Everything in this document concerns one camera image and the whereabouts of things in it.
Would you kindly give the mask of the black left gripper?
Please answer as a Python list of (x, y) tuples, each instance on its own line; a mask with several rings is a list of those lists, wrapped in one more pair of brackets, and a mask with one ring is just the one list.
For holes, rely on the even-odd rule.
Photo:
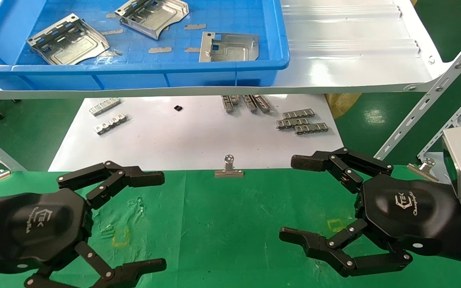
[[(85, 241), (91, 236), (92, 211), (126, 187), (161, 186), (161, 171), (103, 162), (59, 176), (59, 191), (0, 197), (0, 274), (38, 271), (26, 288), (73, 288), (53, 281), (53, 270), (81, 256), (99, 275), (92, 288), (135, 288), (144, 274), (166, 270), (164, 258), (110, 266)], [(97, 184), (85, 199), (75, 191)]]

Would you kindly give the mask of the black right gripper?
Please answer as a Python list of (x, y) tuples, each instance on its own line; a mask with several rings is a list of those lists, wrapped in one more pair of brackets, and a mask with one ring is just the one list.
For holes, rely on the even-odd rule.
[[(348, 148), (293, 155), (291, 167), (329, 172), (349, 192), (361, 191), (359, 212), (364, 219), (333, 237), (289, 227), (279, 231), (281, 241), (300, 246), (306, 257), (328, 263), (342, 277), (404, 270), (412, 262), (405, 250), (423, 256), (455, 255), (452, 222), (457, 199), (450, 185), (392, 178), (391, 164)], [(373, 178), (364, 182), (357, 172)], [(362, 235), (388, 252), (359, 257), (346, 254), (344, 248)]]

